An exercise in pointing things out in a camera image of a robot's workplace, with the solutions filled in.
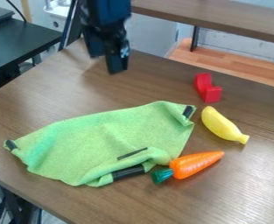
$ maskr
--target orange carrot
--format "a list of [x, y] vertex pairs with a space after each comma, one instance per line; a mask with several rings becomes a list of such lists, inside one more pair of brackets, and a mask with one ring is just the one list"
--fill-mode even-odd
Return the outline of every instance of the orange carrot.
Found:
[[223, 156], [223, 151], [212, 151], [175, 158], [169, 164], [170, 169], [154, 171], [151, 177], [156, 184], [161, 183], [171, 176], [176, 179], [185, 179], [207, 168]]

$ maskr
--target green towel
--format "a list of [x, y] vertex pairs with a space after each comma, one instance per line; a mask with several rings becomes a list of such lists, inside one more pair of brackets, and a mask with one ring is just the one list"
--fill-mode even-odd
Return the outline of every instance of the green towel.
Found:
[[50, 124], [4, 148], [29, 172], [71, 186], [104, 186], [167, 165], [193, 130], [195, 106], [156, 101]]

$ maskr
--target plastic toy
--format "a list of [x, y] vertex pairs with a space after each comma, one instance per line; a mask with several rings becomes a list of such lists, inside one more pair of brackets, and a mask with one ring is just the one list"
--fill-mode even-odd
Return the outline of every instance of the plastic toy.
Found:
[[210, 73], [198, 73], [193, 82], [205, 103], [218, 102], [221, 98], [221, 87], [213, 87]]
[[205, 107], [202, 110], [201, 119], [205, 126], [218, 137], [230, 141], [238, 141], [241, 144], [246, 144], [249, 140], [249, 136], [243, 135], [230, 120], [213, 107]]
[[154, 171], [151, 178], [155, 184], [160, 184], [164, 180], [173, 176], [175, 179], [185, 179], [200, 172], [224, 156], [223, 151], [203, 152], [173, 159], [170, 169]]

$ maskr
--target yellow banana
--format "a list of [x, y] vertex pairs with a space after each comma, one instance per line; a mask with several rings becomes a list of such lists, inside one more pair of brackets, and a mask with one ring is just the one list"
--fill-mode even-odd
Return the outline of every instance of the yellow banana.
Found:
[[238, 141], [246, 144], [249, 136], [242, 132], [225, 116], [221, 115], [215, 108], [207, 106], [202, 110], [201, 119], [205, 126], [218, 137], [230, 141]]

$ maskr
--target wooden table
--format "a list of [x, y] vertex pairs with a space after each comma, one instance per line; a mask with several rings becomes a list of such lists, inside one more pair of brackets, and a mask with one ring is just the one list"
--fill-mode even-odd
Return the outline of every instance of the wooden table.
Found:
[[274, 42], [274, 9], [231, 0], [132, 0], [132, 10]]
[[[133, 52], [129, 71], [108, 75], [105, 61], [91, 61], [75, 42], [0, 89], [0, 185], [69, 223], [274, 223], [274, 87], [212, 72], [224, 89], [213, 105], [251, 135], [242, 146], [200, 121], [206, 104], [193, 89], [198, 72]], [[145, 174], [101, 188], [71, 187], [29, 173], [2, 146], [61, 119], [159, 100], [198, 107], [183, 155], [224, 150], [224, 159], [163, 185]]]

